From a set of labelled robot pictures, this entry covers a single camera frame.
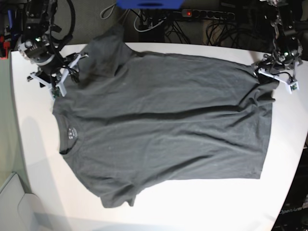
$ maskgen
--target table surface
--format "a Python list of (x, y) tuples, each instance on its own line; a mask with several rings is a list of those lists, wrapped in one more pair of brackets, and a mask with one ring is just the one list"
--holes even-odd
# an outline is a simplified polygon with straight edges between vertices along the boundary
[[(261, 53), (184, 44), (128, 43), (136, 51), (199, 55), (250, 65)], [(84, 45), (66, 46), (62, 54)], [(46, 88), (26, 77), (37, 67), (12, 58), (18, 123), (30, 185), (55, 230), (271, 230), (291, 186), (308, 131), (308, 63), (298, 69), (300, 91), (274, 91), (272, 128), (261, 179), (170, 180), (145, 189), (135, 206), (105, 209), (58, 154), (60, 141)]]

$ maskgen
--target t-shirt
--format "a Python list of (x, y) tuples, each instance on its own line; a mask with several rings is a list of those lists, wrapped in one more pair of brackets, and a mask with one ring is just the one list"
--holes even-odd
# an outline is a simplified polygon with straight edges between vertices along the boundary
[(250, 66), (135, 52), (115, 26), (92, 40), (80, 83), (54, 104), (60, 153), (106, 208), (166, 180), (260, 177), (272, 90)]

